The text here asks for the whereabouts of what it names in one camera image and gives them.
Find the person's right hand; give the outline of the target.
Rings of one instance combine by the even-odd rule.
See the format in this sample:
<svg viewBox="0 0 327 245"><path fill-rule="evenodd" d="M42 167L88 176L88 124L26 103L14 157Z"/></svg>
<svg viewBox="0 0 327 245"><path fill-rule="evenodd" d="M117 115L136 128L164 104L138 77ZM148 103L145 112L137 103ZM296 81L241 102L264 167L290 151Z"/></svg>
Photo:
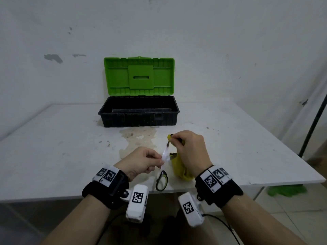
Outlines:
<svg viewBox="0 0 327 245"><path fill-rule="evenodd" d="M195 178L213 166L202 135L191 131L191 138L187 139L186 146L188 147L188 161L182 162Z"/></svg>

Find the person's left hand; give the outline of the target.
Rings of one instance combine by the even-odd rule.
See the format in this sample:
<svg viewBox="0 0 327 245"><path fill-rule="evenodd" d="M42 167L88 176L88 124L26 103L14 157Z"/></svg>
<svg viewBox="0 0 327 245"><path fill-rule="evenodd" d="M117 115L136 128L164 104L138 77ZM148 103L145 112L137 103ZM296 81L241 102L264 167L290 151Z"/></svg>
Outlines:
<svg viewBox="0 0 327 245"><path fill-rule="evenodd" d="M114 165L128 177L129 182L132 182L139 174L149 174L156 168L160 169L164 165L162 159L150 159L145 157L145 149L150 148L138 147Z"/></svg>

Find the small clear plastic piece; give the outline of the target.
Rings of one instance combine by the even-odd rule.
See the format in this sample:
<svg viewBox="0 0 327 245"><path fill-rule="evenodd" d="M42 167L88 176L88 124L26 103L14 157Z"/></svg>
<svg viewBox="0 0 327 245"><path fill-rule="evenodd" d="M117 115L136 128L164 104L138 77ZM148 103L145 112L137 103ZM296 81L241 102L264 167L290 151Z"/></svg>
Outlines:
<svg viewBox="0 0 327 245"><path fill-rule="evenodd" d="M164 163L170 162L169 145L165 147L161 159L164 161Z"/></svg>

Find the yellow black screwdriver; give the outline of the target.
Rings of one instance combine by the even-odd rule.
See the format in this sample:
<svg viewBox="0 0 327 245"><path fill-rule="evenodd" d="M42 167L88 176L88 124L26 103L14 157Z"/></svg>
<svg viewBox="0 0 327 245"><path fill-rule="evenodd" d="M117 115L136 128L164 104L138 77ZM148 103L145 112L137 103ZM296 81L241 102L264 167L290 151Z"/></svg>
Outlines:
<svg viewBox="0 0 327 245"><path fill-rule="evenodd" d="M169 142L176 147L177 151L183 151L186 135L184 133L178 132L175 134L168 135Z"/></svg>

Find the person's right forearm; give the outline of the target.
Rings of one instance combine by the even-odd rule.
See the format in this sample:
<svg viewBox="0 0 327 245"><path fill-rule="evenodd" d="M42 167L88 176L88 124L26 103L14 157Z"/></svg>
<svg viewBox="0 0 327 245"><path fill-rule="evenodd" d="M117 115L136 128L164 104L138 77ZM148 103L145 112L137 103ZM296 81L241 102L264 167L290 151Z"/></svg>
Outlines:
<svg viewBox="0 0 327 245"><path fill-rule="evenodd" d="M233 196L221 210L244 245L307 245L246 194Z"/></svg>

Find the person's left forearm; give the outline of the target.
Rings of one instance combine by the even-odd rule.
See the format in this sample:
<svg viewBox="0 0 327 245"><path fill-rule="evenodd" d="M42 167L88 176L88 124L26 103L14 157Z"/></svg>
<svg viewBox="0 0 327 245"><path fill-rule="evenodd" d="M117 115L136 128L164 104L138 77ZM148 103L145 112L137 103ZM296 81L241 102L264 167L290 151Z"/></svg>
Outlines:
<svg viewBox="0 0 327 245"><path fill-rule="evenodd" d="M40 245L95 245L111 210L86 196Z"/></svg>

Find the black toolbox with green lid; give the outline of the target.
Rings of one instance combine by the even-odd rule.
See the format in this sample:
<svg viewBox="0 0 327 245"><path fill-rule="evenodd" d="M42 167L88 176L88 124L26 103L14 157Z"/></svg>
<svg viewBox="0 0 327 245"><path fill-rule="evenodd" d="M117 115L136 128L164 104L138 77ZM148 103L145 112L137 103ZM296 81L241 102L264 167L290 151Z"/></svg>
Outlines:
<svg viewBox="0 0 327 245"><path fill-rule="evenodd" d="M174 126L174 58L106 57L109 97L98 115L104 127Z"/></svg>

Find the green mop head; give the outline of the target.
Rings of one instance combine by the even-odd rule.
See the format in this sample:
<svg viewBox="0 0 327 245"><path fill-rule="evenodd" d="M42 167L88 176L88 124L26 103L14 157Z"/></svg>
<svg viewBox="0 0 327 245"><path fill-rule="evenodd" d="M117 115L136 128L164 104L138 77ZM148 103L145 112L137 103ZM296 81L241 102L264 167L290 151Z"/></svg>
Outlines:
<svg viewBox="0 0 327 245"><path fill-rule="evenodd" d="M267 190L267 194L271 197L276 195L282 195L285 197L293 197L299 194L307 193L307 189L304 185L279 185L279 186L270 186Z"/></svg>

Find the black stand pole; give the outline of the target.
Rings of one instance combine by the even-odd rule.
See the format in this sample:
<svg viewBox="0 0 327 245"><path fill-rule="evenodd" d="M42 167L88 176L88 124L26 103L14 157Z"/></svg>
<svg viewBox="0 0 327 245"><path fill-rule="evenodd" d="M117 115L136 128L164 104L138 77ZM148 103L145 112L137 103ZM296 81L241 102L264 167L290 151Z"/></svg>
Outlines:
<svg viewBox="0 0 327 245"><path fill-rule="evenodd" d="M321 103L321 106L318 109L318 112L317 112L316 116L314 117L313 123L311 124L310 129L309 129L309 131L308 131L308 133L307 133L307 135L305 137L305 140L304 140L304 142L303 142L303 144L301 146L300 152L298 153L298 156L300 158L303 158L303 155L304 155L305 150L306 150L306 148L308 146L308 143L309 143L309 141L311 139L311 136L313 135L313 132L314 132L314 130L315 130L317 124L318 124L318 121L320 120L321 115L323 114L323 111L325 110L326 106L327 106L327 93L326 93L326 95L325 95L325 97L323 99L323 102Z"/></svg>

